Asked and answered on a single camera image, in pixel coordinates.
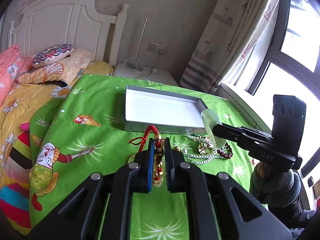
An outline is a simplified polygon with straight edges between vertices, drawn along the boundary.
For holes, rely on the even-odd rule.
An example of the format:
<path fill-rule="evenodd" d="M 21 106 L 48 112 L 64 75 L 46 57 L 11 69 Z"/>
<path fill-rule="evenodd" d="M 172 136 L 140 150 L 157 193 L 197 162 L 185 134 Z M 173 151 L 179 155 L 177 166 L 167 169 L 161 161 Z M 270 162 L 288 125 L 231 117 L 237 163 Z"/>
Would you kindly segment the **grey gloved right hand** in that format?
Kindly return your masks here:
<path fill-rule="evenodd" d="M 299 175 L 291 169 L 277 171 L 272 166 L 259 162 L 251 175 L 249 192 L 269 207 L 286 207 L 299 197 Z"/>

